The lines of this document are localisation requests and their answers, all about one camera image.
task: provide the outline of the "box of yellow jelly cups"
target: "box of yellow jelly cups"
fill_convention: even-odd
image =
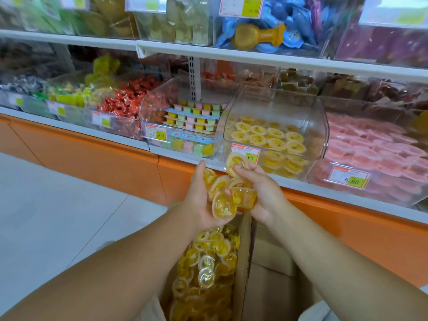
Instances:
[[[167,320],[241,319],[253,237],[251,223],[250,214],[237,215],[189,244],[158,292]],[[195,255],[199,258],[193,265]]]
[[[230,107],[223,156],[238,153],[269,174],[305,181],[324,157],[329,127],[320,97],[245,85]]]

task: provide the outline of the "person's right hand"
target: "person's right hand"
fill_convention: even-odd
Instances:
[[[279,185],[257,164],[249,162],[249,169],[240,165],[233,167],[238,176],[248,179],[257,191],[257,203],[251,211],[252,216],[266,225],[274,220],[274,214],[291,205]]]

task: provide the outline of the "white tile floor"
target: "white tile floor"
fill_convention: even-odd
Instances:
[[[167,208],[0,153],[0,315]]]

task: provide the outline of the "orange panel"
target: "orange panel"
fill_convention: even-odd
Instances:
[[[182,201],[194,165],[160,157],[169,204]],[[374,210],[283,188],[290,202],[346,245],[416,286],[428,284],[428,226]]]
[[[11,129],[10,121],[0,117],[0,152],[32,163],[41,164],[19,136]]]
[[[12,128],[49,169],[167,204],[158,156],[114,142],[14,119]]]

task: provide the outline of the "person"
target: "person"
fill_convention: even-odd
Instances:
[[[203,161],[196,167],[182,203],[65,270],[0,320],[133,320],[187,245],[229,221],[216,220],[208,209],[205,167]],[[341,321],[427,320],[425,293],[331,236],[291,205],[262,168],[249,167],[234,169],[257,191],[252,216],[288,250]]]

